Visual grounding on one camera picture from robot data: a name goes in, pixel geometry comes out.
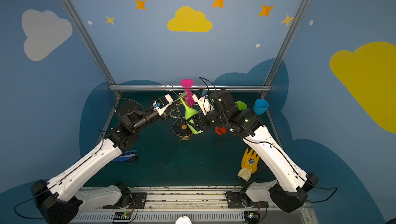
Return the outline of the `green wine glass back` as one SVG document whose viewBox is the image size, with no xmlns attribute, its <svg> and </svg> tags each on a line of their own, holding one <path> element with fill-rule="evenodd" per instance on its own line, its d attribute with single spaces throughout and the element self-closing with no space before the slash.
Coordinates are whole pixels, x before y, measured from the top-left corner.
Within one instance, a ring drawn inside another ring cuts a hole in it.
<svg viewBox="0 0 396 224">
<path fill-rule="evenodd" d="M 182 116 L 185 118 L 187 126 L 191 130 L 191 126 L 188 125 L 188 119 L 190 119 L 195 114 L 202 114 L 201 108 L 197 103 L 193 105 L 193 107 L 189 107 L 184 100 L 182 100 L 183 106 L 180 106 L 179 109 L 181 110 Z M 192 131 L 193 134 L 201 134 L 203 131 Z"/>
</svg>

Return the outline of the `green wine glass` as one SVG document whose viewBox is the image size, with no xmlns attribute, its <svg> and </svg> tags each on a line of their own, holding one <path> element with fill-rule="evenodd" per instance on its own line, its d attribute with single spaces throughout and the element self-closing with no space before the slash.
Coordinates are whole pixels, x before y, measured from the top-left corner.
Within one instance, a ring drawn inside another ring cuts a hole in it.
<svg viewBox="0 0 396 224">
<path fill-rule="evenodd" d="M 237 107 L 238 107 L 239 111 L 243 111 L 243 110 L 246 110 L 248 108 L 246 103 L 244 103 L 242 101 L 236 101 L 235 103 L 237 104 Z"/>
<path fill-rule="evenodd" d="M 190 119 L 195 114 L 202 114 L 201 108 L 197 103 L 193 105 L 193 107 L 189 107 L 184 100 L 182 100 L 183 106 L 180 106 L 179 109 L 181 110 L 182 116 L 185 118 L 187 126 L 191 130 L 191 126 L 188 125 L 188 119 Z M 192 131 L 193 134 L 201 134 L 203 131 Z"/>
</svg>

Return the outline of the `red wine glass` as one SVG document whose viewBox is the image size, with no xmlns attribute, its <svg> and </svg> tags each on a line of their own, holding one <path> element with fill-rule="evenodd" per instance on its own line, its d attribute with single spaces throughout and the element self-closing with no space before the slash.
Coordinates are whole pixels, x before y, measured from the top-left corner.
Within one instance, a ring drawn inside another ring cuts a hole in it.
<svg viewBox="0 0 396 224">
<path fill-rule="evenodd" d="M 215 127 L 215 132 L 218 135 L 224 135 L 226 133 L 226 128 L 224 128 L 224 127 Z"/>
</svg>

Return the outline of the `magenta wine glass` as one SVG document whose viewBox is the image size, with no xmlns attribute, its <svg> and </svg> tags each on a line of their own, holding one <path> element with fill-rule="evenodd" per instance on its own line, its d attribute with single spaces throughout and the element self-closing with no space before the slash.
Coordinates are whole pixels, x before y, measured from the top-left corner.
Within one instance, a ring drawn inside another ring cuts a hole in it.
<svg viewBox="0 0 396 224">
<path fill-rule="evenodd" d="M 184 92 L 186 93 L 186 95 L 183 97 L 185 103 L 189 107 L 193 107 L 195 101 L 193 99 L 193 93 L 190 88 L 193 87 L 194 82 L 191 79 L 184 79 L 180 82 L 180 85 L 185 89 Z"/>
</svg>

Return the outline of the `green wine glass front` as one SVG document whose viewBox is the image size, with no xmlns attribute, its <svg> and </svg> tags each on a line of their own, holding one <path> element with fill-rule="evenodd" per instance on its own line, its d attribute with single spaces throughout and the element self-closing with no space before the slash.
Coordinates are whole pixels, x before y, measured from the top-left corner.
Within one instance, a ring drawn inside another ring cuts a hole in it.
<svg viewBox="0 0 396 224">
<path fill-rule="evenodd" d="M 246 110 L 248 108 L 246 103 L 244 103 L 242 101 L 236 101 L 235 103 L 237 104 L 237 107 L 238 107 L 239 111 L 243 111 L 243 110 Z"/>
</svg>

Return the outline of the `blue wine glass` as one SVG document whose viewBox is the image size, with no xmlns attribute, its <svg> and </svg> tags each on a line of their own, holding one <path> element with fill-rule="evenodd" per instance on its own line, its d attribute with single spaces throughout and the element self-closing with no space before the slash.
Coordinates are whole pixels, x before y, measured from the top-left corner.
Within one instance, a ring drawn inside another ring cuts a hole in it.
<svg viewBox="0 0 396 224">
<path fill-rule="evenodd" d="M 257 115 L 264 114 L 269 107 L 269 102 L 265 99 L 257 99 L 254 103 L 253 110 Z"/>
</svg>

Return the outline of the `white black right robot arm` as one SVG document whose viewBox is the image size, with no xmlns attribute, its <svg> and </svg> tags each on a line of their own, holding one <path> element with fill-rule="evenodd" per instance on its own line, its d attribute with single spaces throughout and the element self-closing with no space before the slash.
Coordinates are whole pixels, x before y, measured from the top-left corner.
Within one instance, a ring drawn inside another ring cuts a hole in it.
<svg viewBox="0 0 396 224">
<path fill-rule="evenodd" d="M 224 127 L 250 146 L 251 155 L 259 156 L 276 177 L 271 182 L 248 183 L 240 191 L 245 206 L 272 201 L 284 212 L 291 213 L 305 203 L 318 177 L 305 172 L 285 153 L 253 110 L 240 107 L 227 90 L 209 95 L 200 89 L 192 98 L 200 111 L 187 110 L 185 119 L 194 134 L 211 126 Z"/>
</svg>

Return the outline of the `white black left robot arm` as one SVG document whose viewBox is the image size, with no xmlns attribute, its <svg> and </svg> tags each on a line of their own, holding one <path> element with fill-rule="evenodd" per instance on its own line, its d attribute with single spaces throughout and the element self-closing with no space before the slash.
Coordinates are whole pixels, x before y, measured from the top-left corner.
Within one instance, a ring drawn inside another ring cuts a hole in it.
<svg viewBox="0 0 396 224">
<path fill-rule="evenodd" d="M 139 139 L 139 132 L 153 122 L 166 120 L 176 104 L 170 95 L 152 98 L 142 110 L 132 100 L 125 101 L 115 113 L 119 123 L 89 153 L 48 181 L 31 186 L 37 209 L 49 224 L 68 224 L 76 215 L 103 206 L 128 208 L 131 191 L 122 183 L 83 192 L 81 187 L 109 162 L 127 152 Z"/>
</svg>

